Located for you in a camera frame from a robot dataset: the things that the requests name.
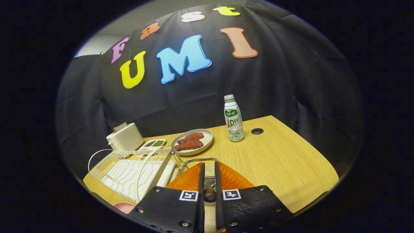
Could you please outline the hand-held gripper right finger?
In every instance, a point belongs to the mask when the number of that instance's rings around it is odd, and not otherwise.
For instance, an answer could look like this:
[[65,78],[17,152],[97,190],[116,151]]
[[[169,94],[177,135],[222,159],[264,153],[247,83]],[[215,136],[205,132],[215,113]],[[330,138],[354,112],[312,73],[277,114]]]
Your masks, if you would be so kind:
[[294,216],[268,186],[254,186],[219,161],[215,162],[214,171],[217,231],[269,233]]

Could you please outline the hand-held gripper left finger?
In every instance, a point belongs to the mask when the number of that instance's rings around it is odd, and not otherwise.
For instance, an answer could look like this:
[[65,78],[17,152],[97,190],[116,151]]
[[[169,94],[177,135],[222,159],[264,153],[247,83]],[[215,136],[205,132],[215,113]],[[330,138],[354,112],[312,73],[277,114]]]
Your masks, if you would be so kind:
[[204,233],[204,177],[199,162],[167,186],[152,187],[128,215],[167,233]]

